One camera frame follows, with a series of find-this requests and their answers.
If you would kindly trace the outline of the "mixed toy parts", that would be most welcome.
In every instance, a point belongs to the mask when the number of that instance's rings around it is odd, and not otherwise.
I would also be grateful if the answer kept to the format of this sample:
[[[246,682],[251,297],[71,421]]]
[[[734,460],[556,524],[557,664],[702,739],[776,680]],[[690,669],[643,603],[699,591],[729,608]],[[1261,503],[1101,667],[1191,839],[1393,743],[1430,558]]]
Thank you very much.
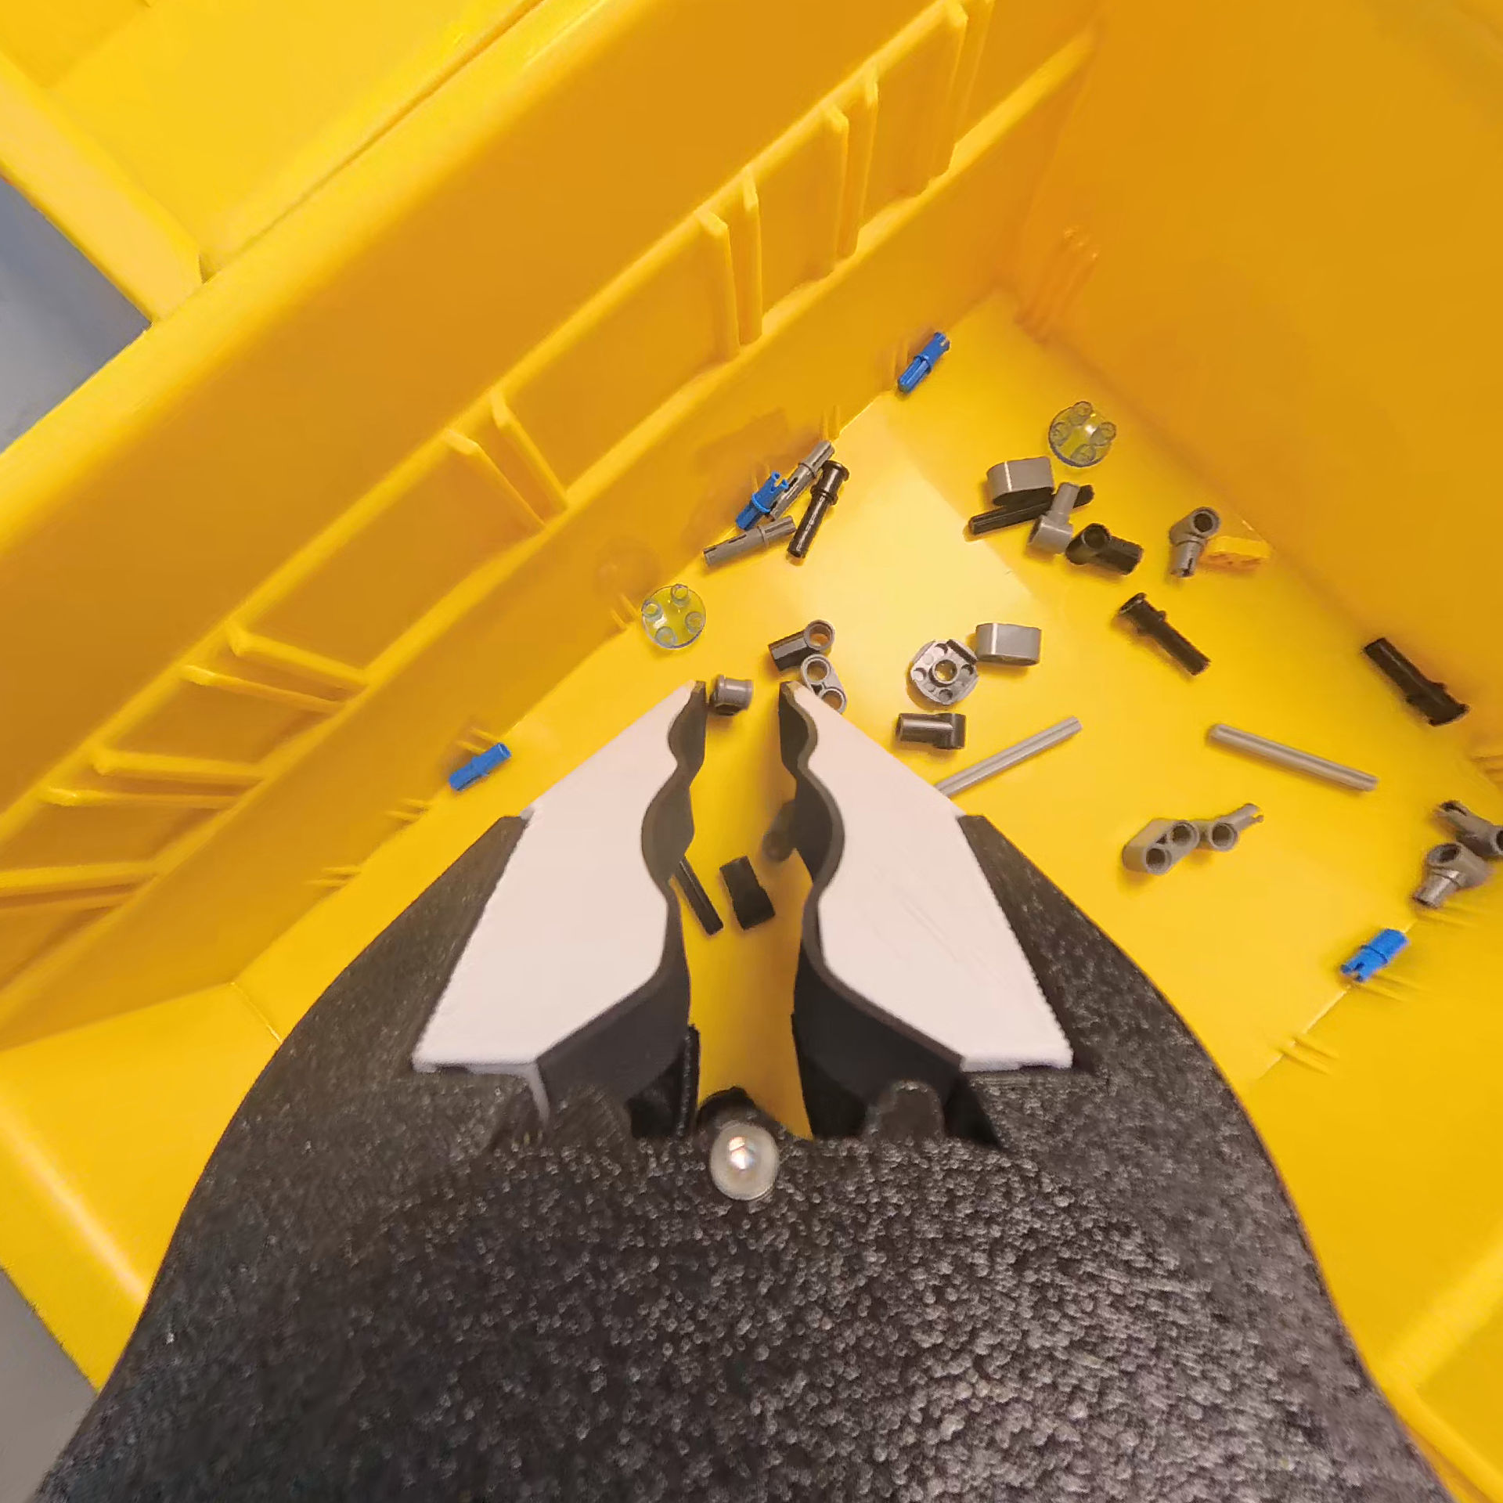
[[[724,671],[758,682],[747,728],[709,732],[697,784],[708,870],[751,850],[758,816],[794,791],[776,768],[777,684],[767,644],[817,628],[813,684],[879,746],[965,814],[992,820],[1107,931],[1201,1031],[1212,1013],[1318,1015],[1350,991],[1389,1004],[1423,988],[1500,999],[1500,857],[1459,830],[1500,823],[1500,759],[1470,732],[1427,727],[1284,562],[1166,576],[1164,532],[1210,494],[1157,451],[1107,465],[1105,498],[1078,514],[1087,562],[1028,544],[1028,526],[972,535],[994,458],[1039,455],[1058,403],[1049,362],[990,324],[908,397],[862,417],[752,419],[672,469],[656,446],[686,438],[684,394],[631,336],[615,362],[573,353],[502,383],[518,421],[573,499],[631,480],[632,523],[688,521],[720,540],[767,474],[819,440],[853,471],[806,560],[785,540],[706,569],[638,562],[634,608],[686,580],[708,628],[684,650],[611,646],[572,687],[525,667],[557,646],[584,587],[538,587],[488,660],[486,687],[543,687],[539,707],[488,750],[488,775],[445,791],[446,837],[473,837],[597,752],[663,691]],[[1473,818],[1466,820],[1466,803]]]

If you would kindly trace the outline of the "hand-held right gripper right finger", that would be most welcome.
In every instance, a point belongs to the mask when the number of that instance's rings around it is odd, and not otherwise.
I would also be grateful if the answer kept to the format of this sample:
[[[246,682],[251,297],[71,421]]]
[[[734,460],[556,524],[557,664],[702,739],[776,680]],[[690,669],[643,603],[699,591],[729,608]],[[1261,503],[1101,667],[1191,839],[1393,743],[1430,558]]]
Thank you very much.
[[[955,802],[813,689],[783,685],[786,837],[804,900],[792,1029],[817,1138],[862,1134],[894,1086],[990,1136],[972,1083],[1069,1072],[1076,1049]]]

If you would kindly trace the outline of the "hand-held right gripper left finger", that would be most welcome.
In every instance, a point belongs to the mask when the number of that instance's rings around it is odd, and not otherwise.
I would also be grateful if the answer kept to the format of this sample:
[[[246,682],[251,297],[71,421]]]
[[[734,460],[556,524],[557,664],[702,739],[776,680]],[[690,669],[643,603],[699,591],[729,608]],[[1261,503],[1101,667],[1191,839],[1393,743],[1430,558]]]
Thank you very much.
[[[584,1092],[629,1106],[679,1063],[692,982],[672,879],[708,730],[708,687],[688,682],[522,814],[416,1072],[511,1077],[552,1118]]]

